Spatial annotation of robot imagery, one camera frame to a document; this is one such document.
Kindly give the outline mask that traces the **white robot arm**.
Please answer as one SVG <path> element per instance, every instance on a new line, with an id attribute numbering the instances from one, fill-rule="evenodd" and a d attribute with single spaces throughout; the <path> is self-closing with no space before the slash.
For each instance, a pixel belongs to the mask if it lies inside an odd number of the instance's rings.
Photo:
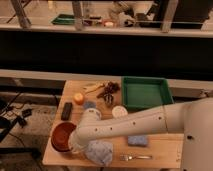
<path id="1" fill-rule="evenodd" d="M 92 140 L 163 133 L 183 133 L 182 171 L 213 171 L 213 98 L 163 105 L 119 118 L 101 119 L 86 109 L 68 144 L 83 151 Z"/>

